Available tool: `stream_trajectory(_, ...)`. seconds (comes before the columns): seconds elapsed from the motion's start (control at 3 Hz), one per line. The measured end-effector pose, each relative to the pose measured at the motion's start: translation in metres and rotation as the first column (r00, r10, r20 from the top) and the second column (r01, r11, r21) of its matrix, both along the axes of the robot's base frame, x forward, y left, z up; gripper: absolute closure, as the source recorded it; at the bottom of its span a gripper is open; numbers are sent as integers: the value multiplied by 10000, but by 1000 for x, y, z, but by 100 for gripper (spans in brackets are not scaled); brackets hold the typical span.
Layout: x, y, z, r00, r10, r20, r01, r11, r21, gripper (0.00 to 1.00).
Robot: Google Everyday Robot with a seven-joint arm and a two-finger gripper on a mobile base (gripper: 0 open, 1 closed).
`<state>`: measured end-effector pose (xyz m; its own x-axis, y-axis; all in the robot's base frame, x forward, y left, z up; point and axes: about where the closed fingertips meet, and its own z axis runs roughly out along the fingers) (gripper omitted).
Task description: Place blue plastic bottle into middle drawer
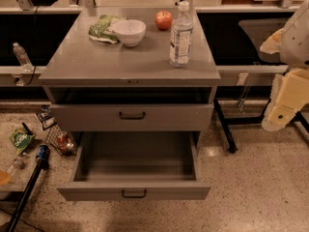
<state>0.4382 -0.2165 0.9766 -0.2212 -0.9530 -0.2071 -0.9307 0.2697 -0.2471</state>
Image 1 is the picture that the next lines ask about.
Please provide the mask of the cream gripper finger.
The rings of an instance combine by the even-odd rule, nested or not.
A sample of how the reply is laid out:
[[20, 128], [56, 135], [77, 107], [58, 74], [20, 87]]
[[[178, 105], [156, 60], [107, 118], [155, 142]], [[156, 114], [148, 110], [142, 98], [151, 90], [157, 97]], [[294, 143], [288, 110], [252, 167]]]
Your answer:
[[270, 97], [269, 97], [269, 103], [267, 104], [266, 110], [264, 112], [264, 118], [262, 121], [262, 128], [265, 131], [279, 131], [280, 127], [275, 125], [270, 121], [270, 112], [275, 106], [275, 101], [276, 98], [279, 94], [281, 85], [282, 85], [282, 74], [277, 74], [273, 81], [272, 81], [272, 86], [271, 86], [271, 92], [270, 92]]
[[283, 75], [275, 106], [270, 112], [270, 121], [279, 127], [285, 127], [308, 102], [309, 71], [293, 69]]

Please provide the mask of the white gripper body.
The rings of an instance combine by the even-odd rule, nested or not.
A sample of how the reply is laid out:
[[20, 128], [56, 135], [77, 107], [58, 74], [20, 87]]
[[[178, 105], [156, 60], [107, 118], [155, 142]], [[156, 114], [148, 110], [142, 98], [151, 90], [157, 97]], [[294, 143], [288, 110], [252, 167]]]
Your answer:
[[284, 29], [281, 28], [269, 36], [260, 46], [263, 53], [274, 54], [280, 52], [281, 38]]

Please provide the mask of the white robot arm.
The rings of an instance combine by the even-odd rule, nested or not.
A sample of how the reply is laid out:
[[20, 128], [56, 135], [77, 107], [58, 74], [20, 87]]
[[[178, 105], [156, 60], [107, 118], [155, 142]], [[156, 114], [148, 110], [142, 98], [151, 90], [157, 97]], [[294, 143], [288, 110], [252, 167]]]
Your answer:
[[309, 1], [304, 1], [282, 29], [260, 46], [263, 53], [280, 55], [289, 68], [272, 82], [270, 103], [262, 128], [279, 131], [309, 102]]

